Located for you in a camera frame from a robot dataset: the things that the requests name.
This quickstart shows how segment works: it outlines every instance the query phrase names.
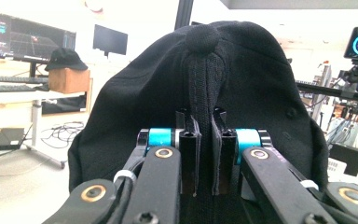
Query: black hat on box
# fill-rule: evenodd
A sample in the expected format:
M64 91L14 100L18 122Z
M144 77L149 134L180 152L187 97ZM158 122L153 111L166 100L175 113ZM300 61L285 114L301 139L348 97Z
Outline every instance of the black hat on box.
M325 188L324 135L299 97L280 44L257 24L218 21L163 36L105 83L68 151L70 190L96 178L112 180L141 129L175 128L175 111L184 107L202 137L197 196L181 195L180 223L246 223L235 183L229 195L212 196L217 106L227 111L228 128L267 130L273 146ZM238 167L233 176L238 180Z
M51 53L50 61L45 70L71 68L74 70L84 71L88 67L80 60L79 55L72 49L58 48Z

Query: wooden box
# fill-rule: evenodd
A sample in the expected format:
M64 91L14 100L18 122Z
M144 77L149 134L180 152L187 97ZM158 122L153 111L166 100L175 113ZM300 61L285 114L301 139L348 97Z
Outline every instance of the wooden box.
M90 70L79 71L70 68L52 69L48 72L48 87L51 91L75 93L88 91Z

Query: gold washer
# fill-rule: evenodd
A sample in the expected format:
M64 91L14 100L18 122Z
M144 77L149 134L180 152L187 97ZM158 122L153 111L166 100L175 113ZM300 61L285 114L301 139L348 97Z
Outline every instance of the gold washer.
M92 189L100 189L101 192L99 195L91 198L87 195L87 193ZM90 187L86 188L85 190L83 190L83 192L81 193L81 199L88 203L94 203L94 202L97 202L98 200L100 200L104 196L105 193L106 193L106 188L104 186L93 185L93 186L90 186Z
M263 155L259 156L259 155L256 154L257 152L262 152ZM264 159L269 157L269 154L267 152L263 151L263 150L260 150L260 149L253 149L251 151L251 156L256 157L256 158L258 158L260 160L264 160Z
M168 154L167 154L167 155L161 155L161 154L159 154L159 153L162 152L162 151L166 151L166 152L168 152ZM172 154L173 154L172 150L167 149L167 148L161 148L161 149L159 149L159 150L156 151L156 156L159 157L159 158L162 158L162 159L167 159L167 158L169 158Z
M358 191L355 190L355 189L340 188L340 189L338 190L339 195L341 195L342 198L344 198L344 199L347 200L347 201L350 201L351 203L358 204L358 200L354 200L353 198L350 198L348 195L346 195L346 192L349 192L349 191L358 194Z

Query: white table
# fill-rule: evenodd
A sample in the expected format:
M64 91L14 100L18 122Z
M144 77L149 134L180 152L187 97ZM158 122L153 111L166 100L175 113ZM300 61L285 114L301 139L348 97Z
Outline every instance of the white table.
M25 103L33 102L32 104L32 142L31 145L26 145L29 149L37 150L55 161L58 161L61 165L61 168L65 167L67 158L65 157L54 157L54 155L49 155L46 150L40 146L38 137L40 134L39 122L42 117L42 101L44 99L54 99L54 98L66 98L72 96L78 96L84 94L80 93L71 93L63 94L56 91L25 91L25 92L0 92L0 104L10 104L10 103Z

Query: floor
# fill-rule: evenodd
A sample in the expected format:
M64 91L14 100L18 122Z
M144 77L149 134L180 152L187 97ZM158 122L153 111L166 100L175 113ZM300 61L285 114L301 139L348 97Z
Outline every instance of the floor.
M59 161L66 160L70 144L65 138L73 135L51 138L52 131L46 130L73 121L85 123L87 118L86 113L42 118L45 142L38 147L44 153L22 147L0 157L0 223L42 223L62 206L69 196L69 169L67 163L62 169Z

